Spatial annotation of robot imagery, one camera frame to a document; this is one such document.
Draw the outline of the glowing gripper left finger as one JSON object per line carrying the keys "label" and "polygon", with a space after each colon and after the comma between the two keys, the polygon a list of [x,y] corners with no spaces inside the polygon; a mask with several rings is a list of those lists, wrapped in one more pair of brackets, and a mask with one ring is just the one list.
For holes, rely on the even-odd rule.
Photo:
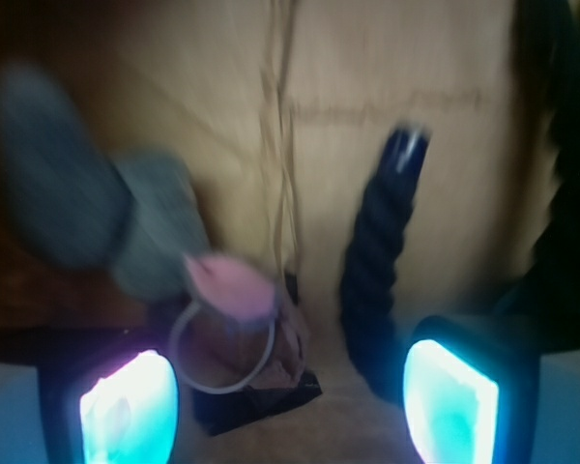
{"label": "glowing gripper left finger", "polygon": [[51,463],[167,463],[180,394],[170,361],[156,349],[122,353],[42,387]]}

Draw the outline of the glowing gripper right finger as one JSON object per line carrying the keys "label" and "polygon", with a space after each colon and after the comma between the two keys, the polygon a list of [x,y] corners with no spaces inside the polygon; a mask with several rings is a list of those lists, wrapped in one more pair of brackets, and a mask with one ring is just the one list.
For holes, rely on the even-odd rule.
{"label": "glowing gripper right finger", "polygon": [[528,463],[538,351],[521,315],[432,315],[403,368],[403,409],[425,463]]}

